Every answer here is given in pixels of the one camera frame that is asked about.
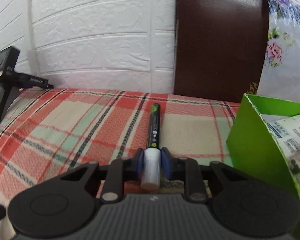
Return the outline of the white cap black marker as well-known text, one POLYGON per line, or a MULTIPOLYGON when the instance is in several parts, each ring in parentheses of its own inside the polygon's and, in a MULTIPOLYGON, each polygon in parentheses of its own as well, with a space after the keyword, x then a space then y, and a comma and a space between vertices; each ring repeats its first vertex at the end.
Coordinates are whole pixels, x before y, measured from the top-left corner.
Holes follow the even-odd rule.
POLYGON ((141 187, 155 191, 160 187, 161 152, 160 152, 160 104, 151 105, 147 145, 143 157, 141 187))

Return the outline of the white product box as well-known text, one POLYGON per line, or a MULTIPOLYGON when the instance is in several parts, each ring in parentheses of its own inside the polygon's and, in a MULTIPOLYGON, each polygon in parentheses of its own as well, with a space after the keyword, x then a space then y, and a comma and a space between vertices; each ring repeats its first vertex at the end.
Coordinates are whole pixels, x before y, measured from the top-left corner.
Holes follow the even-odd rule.
POLYGON ((300 114, 295 116, 262 115, 284 155, 290 157, 300 147, 300 114))

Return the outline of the floral plastic bag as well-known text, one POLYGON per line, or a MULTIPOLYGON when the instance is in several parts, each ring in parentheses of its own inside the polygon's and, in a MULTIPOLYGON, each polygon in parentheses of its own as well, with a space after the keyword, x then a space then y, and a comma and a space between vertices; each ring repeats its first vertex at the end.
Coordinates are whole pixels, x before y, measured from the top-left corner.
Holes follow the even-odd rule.
POLYGON ((300 5, 268 0, 269 31, 257 94, 300 102, 300 5))

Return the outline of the red plaid blanket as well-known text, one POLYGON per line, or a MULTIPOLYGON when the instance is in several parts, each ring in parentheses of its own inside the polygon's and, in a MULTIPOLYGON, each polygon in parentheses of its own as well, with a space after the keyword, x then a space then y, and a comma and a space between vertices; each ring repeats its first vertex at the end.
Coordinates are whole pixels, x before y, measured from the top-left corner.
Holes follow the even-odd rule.
POLYGON ((0 204, 79 164, 107 165, 146 146, 151 105, 160 144, 176 157, 231 164, 233 102, 118 90, 23 90, 0 123, 0 204))

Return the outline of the dark brown headboard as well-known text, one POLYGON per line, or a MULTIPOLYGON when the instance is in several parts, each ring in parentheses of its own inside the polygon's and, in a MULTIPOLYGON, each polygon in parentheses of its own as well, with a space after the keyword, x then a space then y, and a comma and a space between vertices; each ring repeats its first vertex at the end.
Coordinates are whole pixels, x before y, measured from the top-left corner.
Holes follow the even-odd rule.
POLYGON ((174 94, 240 102, 256 93, 268 0, 177 0, 174 94))

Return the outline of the green cardboard box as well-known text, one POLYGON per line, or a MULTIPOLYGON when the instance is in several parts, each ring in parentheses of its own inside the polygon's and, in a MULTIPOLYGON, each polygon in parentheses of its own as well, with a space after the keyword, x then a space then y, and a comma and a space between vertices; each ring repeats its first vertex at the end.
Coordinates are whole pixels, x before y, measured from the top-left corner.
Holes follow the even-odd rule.
MULTIPOLYGON (((300 187, 288 168, 287 158, 263 114, 294 116, 300 103, 244 94, 226 144, 233 167, 266 183, 287 190, 300 200, 300 187)), ((293 232, 300 239, 300 219, 293 232)))

